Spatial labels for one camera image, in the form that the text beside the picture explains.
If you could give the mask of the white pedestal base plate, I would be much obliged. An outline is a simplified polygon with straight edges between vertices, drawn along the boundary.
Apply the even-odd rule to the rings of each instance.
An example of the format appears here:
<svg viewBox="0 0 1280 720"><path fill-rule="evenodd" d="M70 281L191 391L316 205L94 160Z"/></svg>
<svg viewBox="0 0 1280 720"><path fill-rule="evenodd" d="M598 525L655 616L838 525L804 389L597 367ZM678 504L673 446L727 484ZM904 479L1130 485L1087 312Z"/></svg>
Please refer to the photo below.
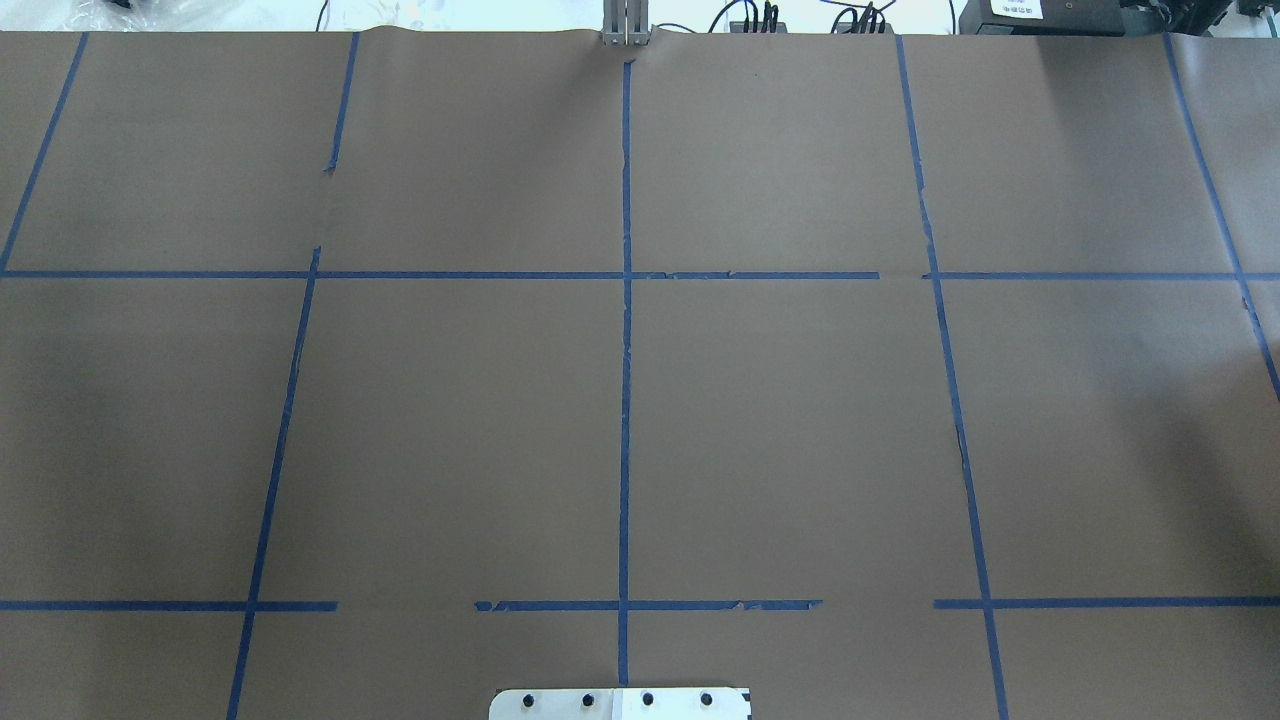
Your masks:
<svg viewBox="0 0 1280 720"><path fill-rule="evenodd" d="M489 719L751 719L750 691L733 687L502 691Z"/></svg>

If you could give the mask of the black desktop box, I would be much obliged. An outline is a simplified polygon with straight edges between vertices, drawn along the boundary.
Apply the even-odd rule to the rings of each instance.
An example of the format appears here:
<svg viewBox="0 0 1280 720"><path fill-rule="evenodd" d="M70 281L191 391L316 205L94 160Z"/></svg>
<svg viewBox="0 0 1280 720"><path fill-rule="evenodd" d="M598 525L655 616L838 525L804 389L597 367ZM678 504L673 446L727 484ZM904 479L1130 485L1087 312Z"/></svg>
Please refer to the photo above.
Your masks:
<svg viewBox="0 0 1280 720"><path fill-rule="evenodd" d="M1185 14L1184 1L968 1L960 35L1124 37L1157 35Z"/></svg>

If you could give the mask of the aluminium frame post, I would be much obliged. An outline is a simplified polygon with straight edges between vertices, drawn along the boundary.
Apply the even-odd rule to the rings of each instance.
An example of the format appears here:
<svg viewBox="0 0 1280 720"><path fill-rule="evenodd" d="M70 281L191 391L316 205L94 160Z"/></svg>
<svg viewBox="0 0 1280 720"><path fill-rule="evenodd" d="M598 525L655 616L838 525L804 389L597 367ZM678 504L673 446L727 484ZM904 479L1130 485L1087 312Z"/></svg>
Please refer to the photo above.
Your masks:
<svg viewBox="0 0 1280 720"><path fill-rule="evenodd" d="M604 0L602 42L607 47L645 46L652 41L648 0Z"/></svg>

